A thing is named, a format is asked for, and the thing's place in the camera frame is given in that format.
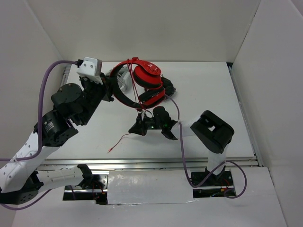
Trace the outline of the white cover plate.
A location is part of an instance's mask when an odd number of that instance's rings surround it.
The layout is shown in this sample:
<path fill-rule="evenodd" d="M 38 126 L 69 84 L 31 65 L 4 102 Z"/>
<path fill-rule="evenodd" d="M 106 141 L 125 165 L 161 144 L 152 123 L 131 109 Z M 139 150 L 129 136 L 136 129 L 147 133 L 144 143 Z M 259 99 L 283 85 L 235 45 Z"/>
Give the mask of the white cover plate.
<path fill-rule="evenodd" d="M 193 189 L 182 170 L 113 171 L 109 173 L 110 205 L 193 202 Z"/>

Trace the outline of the red and black headphones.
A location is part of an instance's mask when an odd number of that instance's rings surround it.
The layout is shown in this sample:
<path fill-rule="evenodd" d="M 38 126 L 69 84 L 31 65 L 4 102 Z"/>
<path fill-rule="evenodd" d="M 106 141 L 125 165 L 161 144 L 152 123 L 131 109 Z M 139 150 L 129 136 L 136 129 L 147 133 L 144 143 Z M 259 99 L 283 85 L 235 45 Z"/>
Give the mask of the red and black headphones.
<path fill-rule="evenodd" d="M 133 81 L 139 86 L 146 89 L 144 93 L 138 96 L 139 102 L 134 102 L 129 99 L 119 88 L 117 83 L 118 72 L 123 66 L 132 67 L 135 65 L 134 70 L 131 71 Z M 165 88 L 161 80 L 161 70 L 155 64 L 140 60 L 138 57 L 127 59 L 116 65 L 109 74 L 113 85 L 113 95 L 124 105 L 134 109 L 149 109 L 153 108 L 164 100 Z"/>

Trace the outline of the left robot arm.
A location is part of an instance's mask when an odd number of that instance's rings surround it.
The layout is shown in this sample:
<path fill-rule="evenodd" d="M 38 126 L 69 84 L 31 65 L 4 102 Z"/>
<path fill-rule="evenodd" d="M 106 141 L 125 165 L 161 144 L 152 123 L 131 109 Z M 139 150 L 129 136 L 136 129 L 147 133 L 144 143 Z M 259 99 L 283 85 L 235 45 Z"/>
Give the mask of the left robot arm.
<path fill-rule="evenodd" d="M 116 78 L 101 74 L 100 83 L 88 77 L 81 84 L 68 83 L 52 95 L 53 109 L 41 119 L 42 129 L 34 126 L 25 145 L 12 161 L 0 170 L 1 204 L 21 205 L 40 192 L 70 185 L 89 188 L 94 175 L 86 164 L 72 168 L 38 171 L 38 166 L 75 136 L 75 126 L 87 125 L 102 100 L 113 101 Z"/>

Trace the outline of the aluminium rail frame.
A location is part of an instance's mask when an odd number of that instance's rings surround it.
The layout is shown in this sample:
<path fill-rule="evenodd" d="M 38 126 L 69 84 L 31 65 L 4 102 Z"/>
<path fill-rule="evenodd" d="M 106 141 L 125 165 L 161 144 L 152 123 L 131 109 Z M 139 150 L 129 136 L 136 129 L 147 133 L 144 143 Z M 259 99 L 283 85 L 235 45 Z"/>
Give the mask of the aluminium rail frame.
<path fill-rule="evenodd" d="M 177 91 L 163 102 L 172 119 L 180 119 L 183 131 L 210 110 L 234 128 L 226 148 L 228 167 L 258 167 L 231 77 L 231 63 L 159 62 L 165 77 Z M 146 136 L 129 134 L 137 113 L 118 101 L 102 102 L 87 126 L 44 161 L 40 170 L 59 170 L 87 164 L 94 173 L 103 171 L 182 169 L 180 142 L 166 139 L 159 130 Z"/>

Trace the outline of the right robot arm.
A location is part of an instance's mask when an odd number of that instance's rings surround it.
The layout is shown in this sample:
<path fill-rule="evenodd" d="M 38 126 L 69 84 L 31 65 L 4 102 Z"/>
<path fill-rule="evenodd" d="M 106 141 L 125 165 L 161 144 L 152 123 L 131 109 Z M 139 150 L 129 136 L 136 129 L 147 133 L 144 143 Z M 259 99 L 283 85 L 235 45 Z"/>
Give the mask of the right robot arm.
<path fill-rule="evenodd" d="M 206 110 L 199 118 L 191 122 L 173 120 L 163 106 L 158 106 L 152 111 L 153 116 L 148 117 L 139 113 L 135 124 L 128 130 L 129 133 L 145 136 L 148 130 L 160 130 L 162 135 L 169 140 L 179 140 L 183 168 L 187 179 L 193 187 L 208 182 L 217 185 L 223 179 L 225 171 L 225 149 L 234 135 L 234 129 L 213 112 Z M 202 183 L 189 177 L 185 159 L 183 138 L 196 136 L 208 149 L 208 163 L 205 168 L 206 176 Z"/>

